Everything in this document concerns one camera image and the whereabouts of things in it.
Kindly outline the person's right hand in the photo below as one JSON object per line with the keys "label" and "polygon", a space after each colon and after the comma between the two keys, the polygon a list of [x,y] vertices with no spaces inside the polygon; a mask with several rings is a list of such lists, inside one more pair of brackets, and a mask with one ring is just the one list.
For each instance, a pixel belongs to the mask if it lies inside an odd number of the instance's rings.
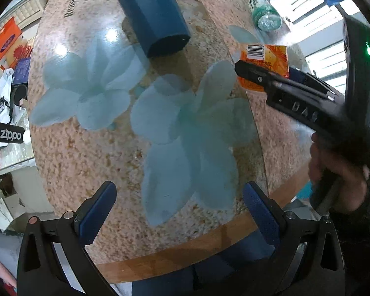
{"label": "person's right hand", "polygon": [[368,193],[370,170],[356,166],[330,150],[325,139],[312,135],[309,161],[309,179],[313,194],[310,203],[320,214],[330,209],[351,213],[363,204]]}

